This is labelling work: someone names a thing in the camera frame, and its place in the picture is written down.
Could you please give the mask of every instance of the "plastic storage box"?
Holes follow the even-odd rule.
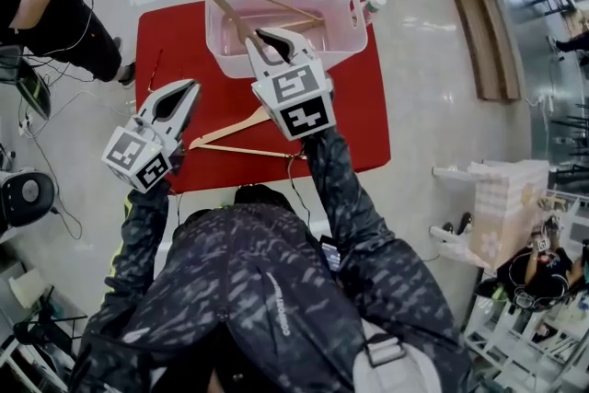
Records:
[[[306,17],[265,0],[226,0],[252,29],[279,27]],[[323,17],[324,26],[303,33],[318,53],[325,70],[366,47],[367,35],[360,0],[279,0]],[[237,39],[233,22],[212,0],[206,0],[206,43],[219,66],[231,78],[252,77],[245,47]],[[278,58],[269,48],[271,59]]]

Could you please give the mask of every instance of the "camouflage jacket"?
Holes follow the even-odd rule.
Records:
[[[467,391],[470,361],[444,296],[375,211],[343,138],[327,130],[305,151],[341,252],[343,291],[303,221],[268,204],[212,210],[181,226],[154,280],[168,188],[132,191],[110,291],[88,322],[72,391],[149,391],[156,369],[225,323],[279,389],[352,392],[361,317],[430,356],[444,392]]]

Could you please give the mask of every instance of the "white floor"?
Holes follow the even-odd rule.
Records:
[[[98,16],[108,30],[123,38],[124,57],[130,61],[141,14],[196,0],[95,1]],[[453,196],[446,186],[433,179],[432,166],[464,166],[482,158],[528,157],[529,113],[523,101],[504,106],[477,100],[468,48],[453,0],[388,2],[379,14],[375,30],[387,95],[392,159],[386,166],[362,174],[361,181],[398,237],[408,240],[422,258],[431,259],[436,251],[428,237],[429,225],[442,224],[448,218],[457,224],[462,211],[468,209],[466,202],[470,196],[468,192]],[[87,72],[74,67],[69,67],[67,73],[89,79]],[[80,90],[88,90],[125,112],[129,112],[128,102],[133,100],[133,89],[98,82],[82,84],[68,77],[52,89],[54,110]],[[16,91],[2,87],[2,142],[16,149],[19,166],[47,169],[34,142],[18,136],[18,103]],[[14,244],[20,257],[37,266],[50,283],[88,314],[99,306],[104,293],[103,279],[121,242],[123,199],[128,188],[101,164],[100,156],[114,127],[125,121],[88,95],[80,95],[54,115],[38,141],[57,174],[65,206],[81,220],[84,234],[81,240],[72,240],[61,219],[48,215],[24,228],[9,243]],[[39,120],[33,123],[33,128],[39,126]],[[324,214],[311,180],[297,179],[295,184],[311,208],[311,220],[322,220]],[[274,182],[271,186],[283,191],[295,209],[306,216],[288,182]],[[180,218],[199,208],[229,202],[234,191],[186,194]],[[68,222],[77,232],[71,220]],[[166,240],[176,224],[172,198]],[[461,319],[476,271],[441,258],[428,265]]]

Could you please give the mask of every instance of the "red tablecloth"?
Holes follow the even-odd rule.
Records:
[[[162,50],[152,88],[182,77],[201,83],[201,98],[189,128],[183,134],[188,147],[203,134],[245,120],[260,106],[251,91],[253,79],[223,75],[206,46],[204,2],[172,6],[143,14],[137,41],[137,108],[147,97],[147,86]],[[338,128],[352,152],[356,171],[383,166],[390,159],[387,108],[375,35],[368,30],[363,52],[329,70],[335,83],[334,109]],[[295,153],[298,142],[288,142],[271,121],[227,136],[212,144]],[[232,187],[286,179],[287,159],[194,149],[188,151],[176,192]],[[293,177],[308,175],[305,161],[296,160]]]

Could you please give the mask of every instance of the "bottle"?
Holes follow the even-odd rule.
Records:
[[[366,26],[373,22],[375,14],[386,4],[387,0],[364,0],[360,4]]]

